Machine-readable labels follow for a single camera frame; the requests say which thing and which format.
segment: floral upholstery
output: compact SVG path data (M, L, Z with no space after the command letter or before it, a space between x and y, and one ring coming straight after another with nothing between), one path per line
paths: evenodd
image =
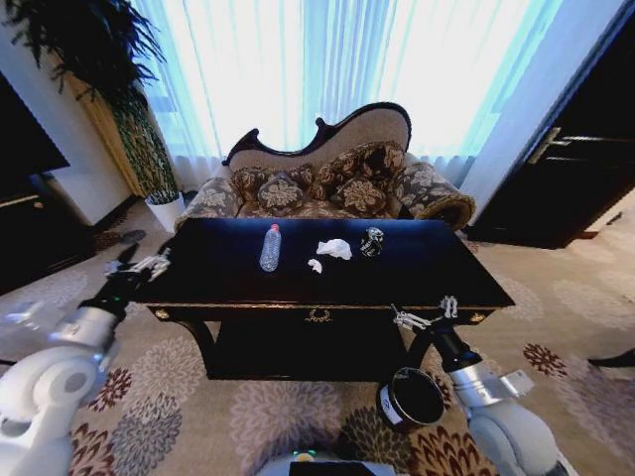
M444 220L454 230L465 226L475 209L471 196L460 193L426 163L398 171L393 192L415 218Z
M368 142L337 156L317 171L310 195L328 200L341 185L362 174L387 192L394 173L404 162L404 151L396 142Z
M258 200L258 190L279 171L262 167L245 167L234 172L231 181L244 201ZM302 164L284 171L302 191L306 191L314 181L314 166Z
M236 171L231 177L231 182L240 192L244 201L255 201L258 199L258 190L269 181L274 171L261 167L245 167Z
M293 180L302 191L307 191L316 177L314 174L314 166L309 163L294 167L285 171L289 179Z
M286 216L305 201L300 187L284 172L278 172L258 190L258 201L275 216Z
M352 179L359 170L360 156L357 148L340 154L317 171L309 194L317 200L328 200L338 186Z
M361 218L371 218L386 206L386 194L368 178L354 177L337 189L331 201Z
M384 192L390 191L393 175L404 163L404 150L396 142L370 142L358 148L360 171Z
M271 211L266 210L257 201L248 201L238 212L237 218L272 218ZM352 213L342 210L339 206L325 200L307 200L301 207L285 215L285 218L357 218ZM395 218L382 210L374 218Z
M233 218L243 200L226 178L214 177L198 191L183 215L177 218L175 230L188 218Z

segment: door handle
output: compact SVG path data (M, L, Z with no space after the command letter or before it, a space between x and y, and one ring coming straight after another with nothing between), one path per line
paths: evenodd
M537 164L540 158L543 156L543 154L545 154L545 151L547 150L549 146L561 146L561 147L568 146L572 141L557 141L556 140L556 137L558 136L558 134L560 134L561 130L562 130L562 127L553 127L551 131L549 131L545 135L545 139L543 139L543 142L540 143L540 145L536 148L536 150L531 155L531 157L527 160L527 164L531 166L534 166L535 164Z

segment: wall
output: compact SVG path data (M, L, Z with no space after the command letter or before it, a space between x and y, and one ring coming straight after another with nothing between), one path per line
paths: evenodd
M11 45L13 32L0 26L0 70L70 164L53 171L54 187L85 224L93 225L130 196L130 189L80 104L68 88L58 94L46 59L37 69L27 48Z
M460 189L478 218L626 0L564 0Z

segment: sofa backrest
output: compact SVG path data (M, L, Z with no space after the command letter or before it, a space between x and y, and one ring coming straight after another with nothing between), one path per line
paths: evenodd
M318 168L366 142L395 141L404 151L410 143L410 117L403 107L392 102L368 104L332 126L321 118L316 124L314 139L296 152L276 151L265 146L258 139L258 129L253 129L236 143L222 164L233 172L254 166L284 170L305 163Z

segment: sheer curtain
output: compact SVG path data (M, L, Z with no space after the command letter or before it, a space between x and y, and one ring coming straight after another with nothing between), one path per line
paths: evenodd
M134 0L166 62L146 86L185 189L246 132L306 145L369 102L403 105L410 152L460 184L562 0Z

